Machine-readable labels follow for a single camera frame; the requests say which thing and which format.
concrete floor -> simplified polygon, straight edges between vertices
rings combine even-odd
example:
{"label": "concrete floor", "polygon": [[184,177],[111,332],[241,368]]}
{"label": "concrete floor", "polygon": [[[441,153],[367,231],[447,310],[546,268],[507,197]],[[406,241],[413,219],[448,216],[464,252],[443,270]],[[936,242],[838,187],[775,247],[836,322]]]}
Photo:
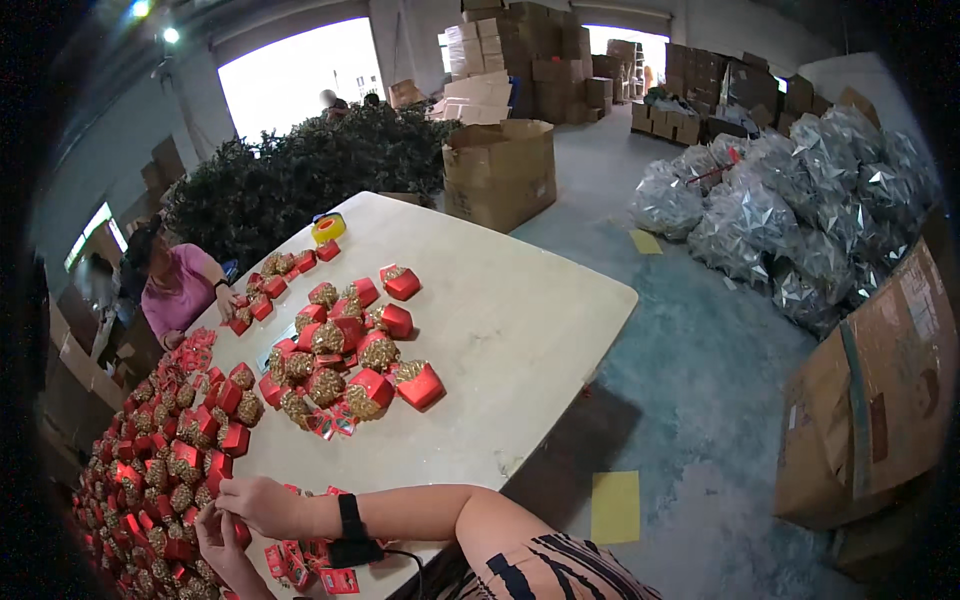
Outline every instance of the concrete floor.
{"label": "concrete floor", "polygon": [[591,475],[636,469],[640,541],[611,550],[665,598],[862,597],[820,564],[826,535],[770,516],[780,386],[816,341],[683,245],[637,253],[626,233],[634,188],[648,162],[682,149],[630,133],[629,106],[558,128],[555,145],[559,198],[513,236],[633,287],[639,305],[589,396],[508,493],[588,538]]}

tape roll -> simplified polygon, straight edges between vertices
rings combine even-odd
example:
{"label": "tape roll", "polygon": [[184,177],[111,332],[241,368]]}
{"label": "tape roll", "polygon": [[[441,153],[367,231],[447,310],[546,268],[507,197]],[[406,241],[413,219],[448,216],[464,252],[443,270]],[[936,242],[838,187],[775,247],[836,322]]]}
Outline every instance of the tape roll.
{"label": "tape roll", "polygon": [[310,228],[313,239],[320,246],[323,242],[335,240],[347,230],[347,223],[339,212],[328,212],[321,215]]}

table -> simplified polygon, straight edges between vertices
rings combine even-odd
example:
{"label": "table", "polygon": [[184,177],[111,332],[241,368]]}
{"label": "table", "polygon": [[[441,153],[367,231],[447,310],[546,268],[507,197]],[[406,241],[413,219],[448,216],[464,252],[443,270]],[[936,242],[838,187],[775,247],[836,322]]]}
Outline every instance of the table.
{"label": "table", "polygon": [[[251,430],[249,453],[234,462],[234,477],[267,475],[317,493],[328,485],[360,493],[432,483],[499,490],[590,382],[636,306],[636,292],[506,235],[371,192],[336,210],[348,226],[338,239],[341,253],[294,279],[262,323],[237,339],[218,326],[214,305],[191,331],[216,328],[212,366],[226,373],[244,361],[256,372],[256,358],[293,322],[310,290],[329,281],[340,291],[368,276],[381,292],[372,307],[393,301],[420,330],[415,341],[397,342],[402,358],[428,360],[446,395],[424,413],[397,397],[382,417],[359,423],[352,438],[337,434],[329,442],[267,406]],[[277,250],[314,245],[304,228]],[[379,284],[380,267],[391,263],[413,269],[422,282],[406,302],[392,300]],[[239,290],[248,277],[237,282]],[[248,556],[277,597],[291,597],[293,590],[267,570],[263,550],[270,543],[254,533]],[[426,563],[442,546],[400,547]],[[360,595],[384,598],[416,571],[401,556],[357,568]]]}

hand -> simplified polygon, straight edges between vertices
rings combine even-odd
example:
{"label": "hand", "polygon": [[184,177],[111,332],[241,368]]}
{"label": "hand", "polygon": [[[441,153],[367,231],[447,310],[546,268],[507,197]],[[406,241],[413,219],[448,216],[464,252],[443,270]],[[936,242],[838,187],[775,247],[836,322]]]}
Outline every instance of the hand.
{"label": "hand", "polygon": [[163,346],[165,350],[174,350],[177,349],[177,346],[183,341],[183,332],[170,330],[163,334],[163,337],[160,338],[160,345]]}
{"label": "hand", "polygon": [[220,316],[223,318],[224,323],[233,319],[238,298],[239,297],[233,293],[233,290],[226,285],[217,287],[217,309],[220,310]]}
{"label": "hand", "polygon": [[215,510],[213,502],[210,502],[197,515],[195,525],[200,554],[221,579],[226,582],[236,581],[244,571],[255,574],[253,564],[244,554],[243,548],[237,544],[233,515]]}
{"label": "hand", "polygon": [[244,519],[262,536],[298,540],[308,522],[306,500],[269,477],[253,477],[220,482],[216,505]]}

woman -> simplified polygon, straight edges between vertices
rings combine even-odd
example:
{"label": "woman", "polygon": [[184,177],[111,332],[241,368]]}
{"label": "woman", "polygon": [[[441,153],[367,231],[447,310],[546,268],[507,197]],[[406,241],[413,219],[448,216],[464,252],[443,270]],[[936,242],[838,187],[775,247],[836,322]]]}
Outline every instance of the woman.
{"label": "woman", "polygon": [[[493,490],[418,486],[362,493],[356,503],[371,538],[458,541],[472,573],[454,598],[660,598],[607,550],[557,533]],[[243,600],[274,596],[237,545],[238,517],[275,540],[343,535],[336,496],[300,496],[267,477],[223,481],[197,535],[204,559]]]}
{"label": "woman", "polygon": [[233,318],[240,296],[227,284],[223,268],[193,244],[170,248],[158,234],[160,218],[134,231],[126,257],[133,269],[147,277],[140,307],[150,329],[165,349],[183,341],[183,332],[215,300],[224,321]]}

